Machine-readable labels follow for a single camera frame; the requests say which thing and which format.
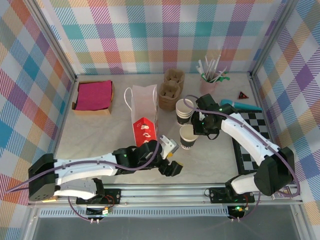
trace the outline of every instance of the plaid wall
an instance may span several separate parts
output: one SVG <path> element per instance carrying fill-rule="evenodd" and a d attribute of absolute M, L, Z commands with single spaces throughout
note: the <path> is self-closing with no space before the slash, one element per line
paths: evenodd
<path fill-rule="evenodd" d="M 247 72 L 286 0 L 38 0 L 79 74 Z"/>
<path fill-rule="evenodd" d="M 54 150 L 72 82 L 23 0 L 0 6 L 0 240 L 15 240 L 28 192 L 5 190 Z"/>
<path fill-rule="evenodd" d="M 257 74 L 276 141 L 295 151 L 306 211 L 320 239 L 320 1 L 300 0 Z"/>

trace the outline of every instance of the cardboard tray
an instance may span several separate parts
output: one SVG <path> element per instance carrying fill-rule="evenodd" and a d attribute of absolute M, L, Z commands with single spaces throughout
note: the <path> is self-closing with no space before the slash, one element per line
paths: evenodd
<path fill-rule="evenodd" d="M 88 83 L 98 83 L 98 82 L 105 82 L 105 81 L 81 81 L 79 82 L 80 84 L 88 84 Z M 103 115 L 110 115 L 111 114 L 111 110 L 112 110 L 112 102 L 114 100 L 114 95 L 115 95 L 115 85 L 114 82 L 111 82 L 112 84 L 112 94 L 111 94 L 111 100 L 110 100 L 110 105 L 108 108 L 106 109 L 101 109 L 101 110 L 87 110 L 87 111 L 79 111 L 76 110 L 76 103 L 72 102 L 72 106 L 71 109 L 72 111 L 76 114 L 76 115 L 80 115 L 80 116 L 86 116 L 86 115 L 99 115 L 99 116 L 103 116 Z"/>

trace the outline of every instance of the paper cup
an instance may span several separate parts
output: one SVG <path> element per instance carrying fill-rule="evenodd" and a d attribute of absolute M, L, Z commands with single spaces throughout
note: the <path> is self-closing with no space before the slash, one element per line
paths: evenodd
<path fill-rule="evenodd" d="M 178 121 L 178 124 L 180 125 L 186 125 L 189 123 L 190 121 L 190 118 L 192 116 L 192 112 L 187 115 L 187 116 L 182 116 L 182 115 L 179 115 L 178 113 L 176 114 L 176 120 Z"/>
<path fill-rule="evenodd" d="M 194 127 L 191 124 L 184 125 L 180 128 L 180 142 L 183 149 L 191 149 L 198 137 L 198 135 L 194 135 Z"/>
<path fill-rule="evenodd" d="M 191 100 L 186 99 L 185 101 L 188 103 L 188 105 L 190 105 L 190 106 L 192 106 L 192 107 L 194 106 L 194 103 L 193 103 Z M 177 113 L 179 113 L 180 115 L 185 115 L 185 116 L 187 116 L 187 115 L 189 115 L 190 113 L 192 113 L 193 110 L 192 110 L 190 107 L 188 107 L 187 105 L 185 105 L 183 99 L 180 99 L 180 100 L 177 101 L 176 104 L 175 104 L 175 111 L 176 111 Z"/>

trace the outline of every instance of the white table surface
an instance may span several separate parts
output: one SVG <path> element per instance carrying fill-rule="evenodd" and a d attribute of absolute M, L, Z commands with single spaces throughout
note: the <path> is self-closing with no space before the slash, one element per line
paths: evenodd
<path fill-rule="evenodd" d="M 224 80 L 212 94 L 220 103 L 221 99 L 230 99 L 245 104 L 256 105 L 246 73 L 229 73 L 230 81 Z M 132 85 L 148 86 L 160 84 L 163 74 L 132 75 L 84 75 L 79 81 L 112 80 L 115 87 L 112 112 L 109 116 L 77 116 L 69 109 L 61 140 L 56 151 L 58 159 L 78 159 L 104 155 L 119 148 L 135 145 L 131 123 L 131 114 L 124 101 L 124 91 Z M 199 75 L 186 74 L 181 98 L 188 95 L 201 96 L 199 92 Z M 75 86 L 73 101 L 77 99 Z M 242 91 L 249 99 L 237 100 Z M 158 108 L 158 133 L 180 143 L 176 113 L 165 112 Z M 106 184 L 192 184 L 192 183 L 224 183 L 238 174 L 232 138 L 220 132 L 216 140 L 199 136 L 190 150 L 181 147 L 169 158 L 183 164 L 181 173 L 174 177 L 166 177 L 158 169 L 141 170 L 134 174 L 103 177 Z"/>

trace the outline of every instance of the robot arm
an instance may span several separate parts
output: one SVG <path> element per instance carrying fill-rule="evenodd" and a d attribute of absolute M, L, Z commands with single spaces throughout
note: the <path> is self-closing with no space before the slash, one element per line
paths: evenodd
<path fill-rule="evenodd" d="M 167 177 L 178 175 L 183 166 L 176 161 L 170 164 L 167 156 L 173 154 L 179 146 L 164 135 L 159 141 L 160 146 L 155 158 L 141 170 L 158 168 L 159 172 Z M 157 141 L 151 140 L 140 147 L 129 146 L 105 155 L 81 159 L 54 159 L 52 154 L 45 154 L 29 168 L 29 179 L 44 171 L 56 170 L 29 183 L 29 200 L 41 201 L 52 196 L 70 196 L 88 200 L 97 195 L 104 196 L 102 181 L 93 177 L 133 174 L 134 168 L 150 160 L 156 145 Z M 113 164 L 102 164 L 101 161 Z"/>
<path fill-rule="evenodd" d="M 260 191 L 264 195 L 271 196 L 285 185 L 292 182 L 293 177 L 283 162 L 270 149 L 278 152 L 294 169 L 294 154 L 288 148 L 281 149 L 276 144 L 268 141 L 253 129 L 230 104 L 219 106 L 210 94 L 196 100 L 198 108 L 205 111 L 213 111 L 227 114 L 241 122 L 241 124 L 217 114 L 202 114 L 195 112 L 191 122 L 196 135 L 219 134 L 220 130 L 229 134 L 244 147 L 259 166 L 256 173 L 238 175 L 226 182 L 226 193 L 232 198 L 247 192 Z M 267 146 L 253 136 L 251 131 L 258 134 Z"/>

